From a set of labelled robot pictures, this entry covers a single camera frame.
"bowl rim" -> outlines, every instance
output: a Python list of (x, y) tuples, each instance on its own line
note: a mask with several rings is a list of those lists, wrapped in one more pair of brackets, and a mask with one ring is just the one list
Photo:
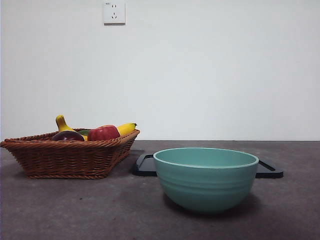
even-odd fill
[[(161, 160), (157, 157), (157, 154), (160, 154), (162, 152), (168, 152), (171, 150), (177, 150), (177, 149), (210, 149), (210, 150), (220, 150), (220, 151), (227, 151), (227, 152), (236, 152), (240, 153), (243, 155), (248, 155), (251, 156), (255, 159), (254, 162), (248, 163), (248, 164), (243, 164), (243, 165), (234, 165), (234, 166), (204, 166), (204, 165), (189, 165), (189, 164), (180, 164), (180, 163), (174, 163), (174, 162), (168, 162)], [(238, 169), (238, 168), (246, 168), (250, 167), (253, 165), (257, 165), (259, 163), (259, 158), (255, 155), (252, 155), (250, 153), (244, 152), (244, 151), (237, 151), (237, 150), (231, 150), (231, 149), (226, 149), (226, 148), (216, 148), (216, 147), (174, 147), (174, 148), (168, 148), (168, 149), (163, 149), (160, 151), (157, 151), (153, 154), (153, 158), (159, 162), (169, 164), (169, 165), (174, 165), (174, 166), (180, 166), (180, 167), (187, 167), (187, 168), (194, 168), (194, 169)]]

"black tray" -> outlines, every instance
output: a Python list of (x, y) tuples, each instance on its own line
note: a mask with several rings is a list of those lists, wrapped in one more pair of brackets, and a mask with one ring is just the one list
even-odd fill
[[(137, 176), (157, 176), (153, 153), (142, 154), (132, 166), (132, 174)], [(279, 179), (284, 176), (284, 171), (273, 164), (259, 160), (256, 179)]]

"red apple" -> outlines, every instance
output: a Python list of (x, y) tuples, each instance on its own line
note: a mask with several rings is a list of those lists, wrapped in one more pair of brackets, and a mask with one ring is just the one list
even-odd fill
[(118, 129), (114, 125), (104, 125), (91, 129), (88, 133), (88, 141), (110, 140), (120, 137)]

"gray floor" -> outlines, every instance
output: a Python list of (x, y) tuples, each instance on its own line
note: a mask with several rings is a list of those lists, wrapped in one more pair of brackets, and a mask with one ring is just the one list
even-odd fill
[[(256, 179), (251, 193), (219, 215), (173, 203), (157, 177), (135, 176), (139, 155), (173, 147), (241, 150), (284, 169)], [(320, 239), (320, 142), (135, 141), (107, 178), (28, 179), (1, 149), (2, 240)]]

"purple eggplant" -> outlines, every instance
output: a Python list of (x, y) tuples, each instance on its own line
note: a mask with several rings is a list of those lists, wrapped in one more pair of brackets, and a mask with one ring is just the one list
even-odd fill
[(84, 137), (76, 131), (61, 131), (51, 138), (52, 141), (85, 141)]

